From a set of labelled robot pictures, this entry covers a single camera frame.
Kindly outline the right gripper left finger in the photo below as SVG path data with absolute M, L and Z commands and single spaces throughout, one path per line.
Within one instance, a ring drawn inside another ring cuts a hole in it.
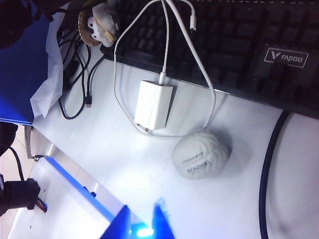
M 109 226 L 110 239 L 129 239 L 131 229 L 131 211 L 124 205 Z

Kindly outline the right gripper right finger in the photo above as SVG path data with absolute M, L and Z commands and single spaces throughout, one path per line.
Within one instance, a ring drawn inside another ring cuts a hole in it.
M 167 208 L 164 198 L 159 198 L 154 203 L 152 229 L 153 239 L 174 239 L 175 236 L 169 224 Z

